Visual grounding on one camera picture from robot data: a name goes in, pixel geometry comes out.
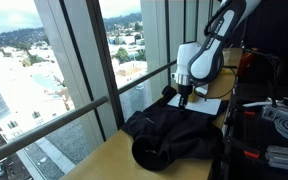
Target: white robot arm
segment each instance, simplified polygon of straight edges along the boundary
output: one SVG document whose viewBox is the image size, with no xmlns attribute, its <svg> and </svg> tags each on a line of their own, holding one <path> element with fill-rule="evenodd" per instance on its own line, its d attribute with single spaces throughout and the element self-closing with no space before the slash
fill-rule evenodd
<svg viewBox="0 0 288 180">
<path fill-rule="evenodd" d="M 188 96 L 194 87 L 213 81 L 223 66 L 222 50 L 239 25 L 261 0 L 223 0 L 220 9 L 208 22 L 203 45 L 190 42 L 180 45 L 177 55 L 177 71 L 172 78 L 178 84 L 181 95 L 179 108 L 184 110 Z"/>
</svg>

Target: wooden table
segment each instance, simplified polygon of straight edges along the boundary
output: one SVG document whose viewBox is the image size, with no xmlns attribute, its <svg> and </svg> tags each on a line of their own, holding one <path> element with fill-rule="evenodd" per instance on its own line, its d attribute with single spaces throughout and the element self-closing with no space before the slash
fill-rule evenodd
<svg viewBox="0 0 288 180">
<path fill-rule="evenodd" d="M 241 49 L 231 49 L 228 65 L 238 66 L 242 54 Z M 234 83 L 231 72 L 223 72 L 209 85 L 208 96 L 219 96 L 229 91 Z M 222 100 L 229 100 L 230 94 Z M 222 127 L 225 114 L 214 122 Z M 141 180 L 141 179 L 207 179 L 211 170 L 212 160 L 179 159 L 159 172 L 148 171 L 139 166 L 131 152 L 133 139 L 120 130 L 100 145 L 94 152 L 80 162 L 62 179 L 71 180 Z"/>
</svg>

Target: clothing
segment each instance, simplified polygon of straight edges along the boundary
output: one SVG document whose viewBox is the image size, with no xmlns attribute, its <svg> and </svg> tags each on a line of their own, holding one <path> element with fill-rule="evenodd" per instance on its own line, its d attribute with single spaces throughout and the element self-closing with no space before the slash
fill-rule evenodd
<svg viewBox="0 0 288 180">
<path fill-rule="evenodd" d="M 167 86 L 163 98 L 135 112 L 122 127 L 133 137 L 132 154 L 143 168 L 158 171 L 175 159 L 211 159 L 223 150 L 222 131 L 211 122 L 223 112 L 228 101 L 222 101 L 217 115 L 168 106 L 176 90 Z"/>
</svg>

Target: hill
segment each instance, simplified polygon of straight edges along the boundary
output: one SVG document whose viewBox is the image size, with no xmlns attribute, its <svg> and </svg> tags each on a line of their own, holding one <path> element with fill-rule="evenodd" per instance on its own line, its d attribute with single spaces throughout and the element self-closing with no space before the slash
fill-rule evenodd
<svg viewBox="0 0 288 180">
<path fill-rule="evenodd" d="M 119 26 L 129 27 L 129 24 L 136 21 L 142 21 L 141 13 L 132 13 L 127 16 L 119 16 L 112 18 L 104 18 L 104 26 L 106 31 L 114 30 L 114 24 Z M 12 46 L 12 47 L 29 47 L 27 45 L 33 42 L 46 40 L 47 37 L 43 27 L 40 28 L 27 28 L 19 29 L 11 32 L 4 32 L 0 34 L 0 47 Z"/>
</svg>

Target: paper sheet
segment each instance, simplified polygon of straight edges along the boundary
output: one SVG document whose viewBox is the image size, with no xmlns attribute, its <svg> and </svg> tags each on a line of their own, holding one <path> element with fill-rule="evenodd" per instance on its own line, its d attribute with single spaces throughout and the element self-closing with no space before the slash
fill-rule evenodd
<svg viewBox="0 0 288 180">
<path fill-rule="evenodd" d="M 177 94 L 167 104 L 170 106 L 178 107 L 179 99 L 180 95 Z M 207 99 L 205 101 L 204 98 L 198 98 L 197 101 L 195 102 L 188 102 L 185 108 L 206 114 L 216 115 L 220 107 L 220 104 L 221 104 L 220 99 Z"/>
</svg>

